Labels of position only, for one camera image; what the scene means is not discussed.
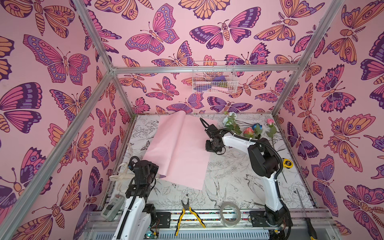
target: pink rose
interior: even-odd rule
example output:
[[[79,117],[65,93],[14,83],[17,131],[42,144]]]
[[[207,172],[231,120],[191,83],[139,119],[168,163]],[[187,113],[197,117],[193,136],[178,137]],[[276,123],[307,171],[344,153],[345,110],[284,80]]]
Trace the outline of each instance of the pink rose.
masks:
[[[272,118],[268,118],[266,122],[268,123],[268,125],[272,125],[275,123],[275,121]]]

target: tape roll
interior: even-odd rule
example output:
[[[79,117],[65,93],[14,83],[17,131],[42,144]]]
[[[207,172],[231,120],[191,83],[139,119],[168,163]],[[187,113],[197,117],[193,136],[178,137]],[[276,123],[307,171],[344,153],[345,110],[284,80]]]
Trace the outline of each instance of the tape roll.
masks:
[[[226,208],[230,208],[232,209],[235,213],[236,213],[236,220],[234,221],[229,221],[227,219],[224,218],[224,215],[223,215],[223,211],[224,209]],[[236,224],[238,224],[241,220],[241,212],[240,212],[240,209],[238,206],[236,206],[234,203],[232,202],[224,202],[222,205],[221,205],[221,208],[220,208],[220,222],[226,226],[226,227],[234,227]]]

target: bird drawing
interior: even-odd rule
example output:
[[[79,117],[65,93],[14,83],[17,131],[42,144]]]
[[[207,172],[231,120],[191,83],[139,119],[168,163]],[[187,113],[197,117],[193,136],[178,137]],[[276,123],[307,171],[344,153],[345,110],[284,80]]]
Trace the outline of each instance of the bird drawing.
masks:
[[[261,181],[260,178],[256,176],[252,176],[250,174],[246,174],[246,177],[244,177],[245,180],[248,181],[248,187],[251,189],[251,191],[256,195],[257,199],[255,199],[255,204],[257,205],[265,205],[265,194],[263,190],[263,186],[258,183],[258,181]]]
[[[223,202],[225,202],[225,198],[227,196],[227,188],[225,188],[224,197],[222,197],[221,193],[220,193],[219,183],[217,182],[217,184],[216,184],[215,181],[214,181],[214,183],[215,183],[215,187],[216,187],[216,194],[211,193],[205,184],[204,184],[204,187],[205,187],[205,191],[207,192],[208,198],[212,202],[215,202],[215,208],[219,209],[221,207],[221,205],[223,204]]]

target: green leaf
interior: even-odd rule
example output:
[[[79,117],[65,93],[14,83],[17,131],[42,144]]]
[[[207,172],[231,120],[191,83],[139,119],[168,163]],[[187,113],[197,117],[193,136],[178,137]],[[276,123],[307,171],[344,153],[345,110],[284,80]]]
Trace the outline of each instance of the green leaf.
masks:
[[[272,127],[271,127],[271,133],[272,133],[272,134],[275,134],[276,132],[277,132],[276,127],[275,127],[275,126],[272,126]]]

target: sketch-patterned tablecloth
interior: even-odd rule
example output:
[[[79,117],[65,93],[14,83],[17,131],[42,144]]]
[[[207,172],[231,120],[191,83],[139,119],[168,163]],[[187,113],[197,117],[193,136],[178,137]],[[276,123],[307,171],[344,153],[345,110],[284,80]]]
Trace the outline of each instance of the sketch-patterned tablecloth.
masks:
[[[222,128],[222,121],[225,115],[222,114],[198,114],[196,117],[215,119],[218,121],[218,128]],[[270,114],[238,114],[237,123],[243,130],[249,125],[260,123],[263,125],[263,137],[269,139],[266,134],[266,121],[272,118]],[[159,125],[160,116],[140,115],[137,118],[130,142],[133,156],[143,158],[148,145],[153,139]],[[291,159],[286,149],[286,145],[277,132],[273,141],[275,149],[282,158]],[[124,157],[124,162],[128,162],[132,156],[129,147]],[[301,181],[296,167],[283,170],[286,182],[282,174],[278,176],[281,196],[288,208],[301,208],[298,196],[295,191],[300,191],[306,208],[313,208],[307,195],[306,189]],[[148,203],[153,203],[159,210],[180,210],[182,199],[184,202],[189,198],[189,202],[194,209],[218,209],[222,202],[231,201],[241,209],[263,208],[265,204],[265,194],[261,185],[260,178],[257,177],[251,168],[248,154],[237,149],[226,147],[224,155],[212,153],[205,175],[203,190],[192,189],[183,185],[177,185],[159,179],[155,188],[149,195]]]

